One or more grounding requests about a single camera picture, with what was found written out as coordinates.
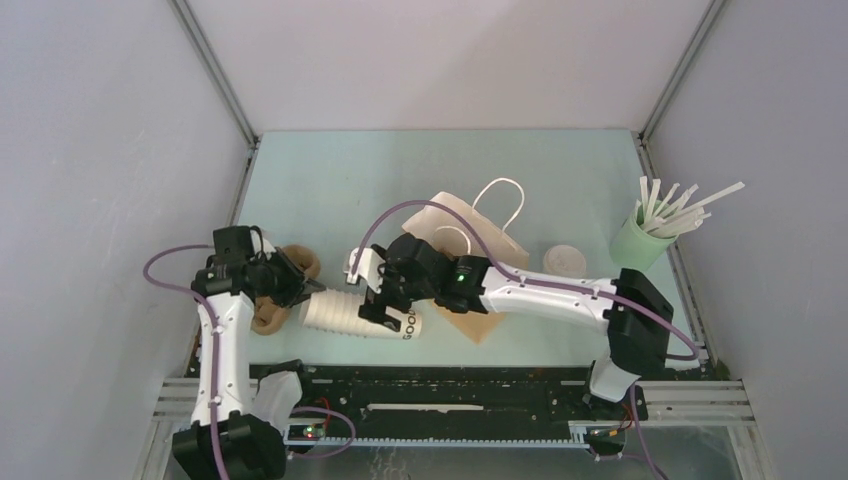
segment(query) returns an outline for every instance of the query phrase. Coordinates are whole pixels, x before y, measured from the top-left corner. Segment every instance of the white rope handle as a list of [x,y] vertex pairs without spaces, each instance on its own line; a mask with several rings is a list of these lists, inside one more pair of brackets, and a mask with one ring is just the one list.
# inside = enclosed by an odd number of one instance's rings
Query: white rope handle
[[442,225],[441,227],[433,230],[433,238],[436,238],[436,234],[439,233],[439,230],[442,230],[442,229],[445,229],[445,228],[448,229],[448,230],[453,230],[455,232],[458,232],[460,235],[462,235],[462,238],[465,239],[465,254],[471,255],[471,239],[468,238],[468,235],[466,235],[465,232],[463,232],[458,227],[454,227],[453,225]]
[[480,193],[479,193],[479,194],[477,194],[477,198],[475,198],[475,199],[474,199],[474,203],[472,203],[472,204],[471,204],[471,210],[473,210],[473,211],[477,211],[477,202],[479,202],[479,201],[480,201],[480,197],[482,197],[482,196],[483,196],[483,194],[484,194],[484,193],[486,193],[486,191],[487,191],[487,190],[488,190],[488,189],[489,189],[492,185],[494,185],[494,184],[496,184],[496,183],[500,183],[500,182],[507,182],[507,183],[511,183],[511,184],[515,185],[515,186],[518,188],[518,191],[519,191],[519,192],[521,192],[521,203],[519,203],[519,204],[518,204],[518,208],[515,210],[515,213],[513,213],[513,214],[512,214],[512,216],[511,216],[511,217],[509,217],[509,220],[507,220],[507,221],[506,221],[506,223],[504,223],[504,226],[503,226],[503,227],[501,227],[501,233],[506,233],[506,227],[508,227],[508,226],[509,226],[509,224],[510,224],[510,223],[512,223],[512,221],[513,221],[513,220],[515,220],[515,217],[517,217],[517,216],[518,216],[518,214],[519,214],[519,213],[521,213],[521,209],[522,209],[522,208],[524,208],[524,189],[523,189],[523,188],[521,188],[521,185],[519,185],[519,184],[518,184],[518,182],[516,182],[515,180],[513,180],[513,179],[511,179],[511,178],[501,177],[501,178],[496,178],[496,179],[492,180],[491,182],[489,182],[489,184],[488,184],[488,185],[486,185],[486,186],[483,188],[483,190],[480,190]]

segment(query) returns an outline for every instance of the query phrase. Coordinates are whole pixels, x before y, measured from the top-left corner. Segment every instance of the light blue table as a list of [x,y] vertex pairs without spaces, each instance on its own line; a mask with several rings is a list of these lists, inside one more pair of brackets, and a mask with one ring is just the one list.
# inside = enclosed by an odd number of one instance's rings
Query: light blue table
[[[272,132],[262,137],[238,221],[269,231],[278,246],[299,243],[314,249],[323,265],[320,281],[364,293],[364,287],[344,284],[342,265],[387,208],[430,199],[440,190],[470,203],[490,180],[510,177],[522,184],[527,200],[509,233],[530,253],[531,270],[541,271],[547,249],[564,243],[586,256],[588,277],[611,277],[619,268],[608,245],[633,208],[641,175],[626,130]],[[512,214],[519,199],[508,184],[492,187],[487,197],[479,210],[496,224]],[[388,246],[415,211],[390,218],[372,242]],[[668,259],[663,256],[647,275],[674,306],[674,325],[691,336]],[[587,366],[606,341],[588,329],[511,314],[475,345],[426,303],[416,309],[424,316],[422,333],[409,341],[303,328],[295,311],[276,334],[251,333],[250,361]],[[669,351],[688,349],[672,337]],[[668,365],[694,368],[698,363]]]

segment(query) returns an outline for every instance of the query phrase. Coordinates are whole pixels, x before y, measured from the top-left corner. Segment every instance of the brown paper bag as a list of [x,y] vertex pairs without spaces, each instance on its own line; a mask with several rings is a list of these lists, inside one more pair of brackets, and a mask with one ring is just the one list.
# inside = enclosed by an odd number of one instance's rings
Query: brown paper bag
[[[509,182],[518,187],[518,190],[521,192],[521,203],[512,217],[500,228],[476,210],[480,197],[486,193],[489,187],[498,182]],[[496,260],[508,263],[516,268],[527,268],[530,258],[529,254],[505,232],[506,228],[515,220],[515,217],[518,216],[521,208],[524,206],[524,189],[521,188],[518,182],[508,178],[495,179],[480,191],[472,205],[468,205],[463,200],[447,192],[439,192],[432,198],[432,201],[451,208],[467,220],[483,241],[486,242],[486,246],[489,247]],[[447,212],[435,207],[424,207],[421,209],[403,224],[403,229],[416,238],[429,242],[436,250],[449,255],[485,255],[483,249],[465,231],[465,227],[462,224]],[[459,331],[477,344],[482,342],[506,317],[505,313],[453,313],[446,308],[437,306],[435,303],[433,303],[433,306]]]

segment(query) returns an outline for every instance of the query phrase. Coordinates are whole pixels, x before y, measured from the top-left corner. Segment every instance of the white paper cup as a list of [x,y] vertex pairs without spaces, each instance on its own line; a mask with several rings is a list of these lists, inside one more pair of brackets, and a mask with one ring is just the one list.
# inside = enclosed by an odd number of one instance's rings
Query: white paper cup
[[560,277],[583,278],[586,276],[586,257],[571,245],[557,245],[545,254],[542,271]]
[[300,306],[300,320],[305,327],[360,337],[398,340],[418,338],[421,333],[421,316],[417,312],[410,310],[407,314],[394,308],[387,308],[387,314],[400,320],[400,331],[395,332],[360,318],[359,306],[364,301],[365,297],[362,295],[338,290],[314,293]]

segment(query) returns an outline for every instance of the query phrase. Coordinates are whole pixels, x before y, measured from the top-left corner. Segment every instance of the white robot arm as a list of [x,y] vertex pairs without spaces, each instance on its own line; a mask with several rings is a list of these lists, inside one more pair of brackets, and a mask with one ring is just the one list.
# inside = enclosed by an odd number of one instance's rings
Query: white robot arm
[[589,390],[610,402],[620,402],[640,376],[664,367],[668,330],[609,298],[631,299],[671,319],[671,306],[635,270],[622,270],[618,279],[556,277],[494,266],[485,257],[450,259],[410,234],[388,249],[366,248],[358,263],[357,255],[358,249],[351,253],[345,273],[348,283],[364,279],[368,285],[359,316],[386,328],[399,328],[385,315],[386,307],[407,311],[413,301],[425,298],[459,313],[529,313],[584,326],[609,339],[592,368]]
[[[215,254],[191,289],[217,318],[198,305],[200,384],[191,426],[174,434],[174,457],[190,478],[219,478],[225,471],[230,479],[281,478],[286,446],[279,429],[254,414],[251,399],[247,341],[254,300],[269,296],[289,307],[324,286],[278,253],[257,227],[222,228],[213,238]],[[295,383],[296,402],[300,387]]]

